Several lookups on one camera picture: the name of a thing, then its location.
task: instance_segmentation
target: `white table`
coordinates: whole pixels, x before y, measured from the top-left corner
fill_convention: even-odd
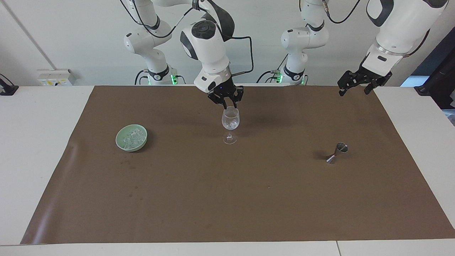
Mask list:
[[[17,245],[93,87],[21,87],[0,97],[0,244]],[[455,226],[455,128],[413,88],[376,94]],[[3,255],[453,256],[455,240],[1,246]]]

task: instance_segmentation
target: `power outlet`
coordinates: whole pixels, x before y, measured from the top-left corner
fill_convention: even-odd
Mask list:
[[[38,70],[38,81],[43,86],[73,86],[75,77],[69,69]]]

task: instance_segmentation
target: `cocktail jigger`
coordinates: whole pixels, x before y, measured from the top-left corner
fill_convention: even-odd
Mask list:
[[[335,153],[327,159],[327,163],[334,164],[337,156],[342,155],[348,151],[348,146],[343,142],[338,142]]]

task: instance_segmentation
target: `white robotic arm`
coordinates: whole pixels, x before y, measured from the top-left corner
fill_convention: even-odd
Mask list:
[[[202,63],[194,84],[225,109],[226,97],[237,107],[243,96],[243,87],[234,85],[224,45],[234,34],[234,21],[212,0],[194,0],[192,4],[193,8],[206,12],[201,21],[191,24],[180,34],[180,42],[188,56]]]
[[[171,7],[175,5],[191,5],[193,0],[151,0],[154,4],[161,7]]]
[[[448,0],[369,0],[367,14],[379,34],[357,72],[347,71],[338,81],[340,95],[359,84],[365,93],[383,86],[390,70],[407,56],[416,42],[428,33]]]
[[[304,0],[302,19],[305,27],[290,29],[281,36],[281,44],[289,53],[288,60],[281,68],[282,82],[300,84],[308,61],[305,49],[319,48],[329,41],[329,31],[324,27],[324,7],[322,0]]]
[[[172,75],[175,75],[177,71],[166,62],[162,51],[154,49],[172,38],[172,34],[169,34],[171,27],[160,20],[150,0],[128,0],[128,9],[136,21],[140,23],[140,19],[142,19],[148,30],[156,36],[152,36],[147,29],[141,26],[124,37],[125,47],[145,59],[151,84],[173,84]]]

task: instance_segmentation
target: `brown tabletop covering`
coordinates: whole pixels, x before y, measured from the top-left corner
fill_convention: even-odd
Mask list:
[[[95,87],[22,244],[455,238],[376,95],[337,90],[247,87],[226,145],[195,87]]]

